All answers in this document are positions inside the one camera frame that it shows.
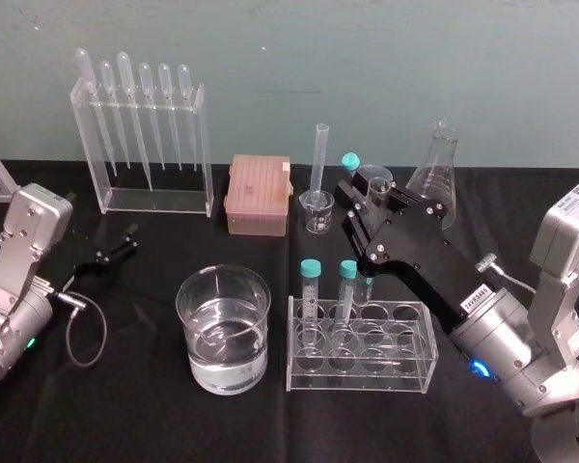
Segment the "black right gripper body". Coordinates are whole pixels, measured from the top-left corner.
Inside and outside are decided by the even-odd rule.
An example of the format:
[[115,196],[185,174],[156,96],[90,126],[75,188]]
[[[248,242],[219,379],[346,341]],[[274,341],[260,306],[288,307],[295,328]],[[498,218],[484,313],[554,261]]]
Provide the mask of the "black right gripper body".
[[495,293],[501,285],[479,273],[445,236],[441,227],[388,225],[388,213],[376,239],[384,244],[387,260],[358,259],[359,271],[370,278],[391,275],[401,280],[450,333],[471,311],[462,304],[481,288]]

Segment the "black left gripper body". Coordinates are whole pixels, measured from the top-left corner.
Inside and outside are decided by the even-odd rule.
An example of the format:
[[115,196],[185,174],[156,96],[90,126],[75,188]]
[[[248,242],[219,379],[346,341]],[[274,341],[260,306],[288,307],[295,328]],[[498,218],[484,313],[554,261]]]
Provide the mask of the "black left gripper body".
[[70,275],[56,285],[53,295],[69,291],[96,295],[109,285],[110,259],[100,258],[75,265]]

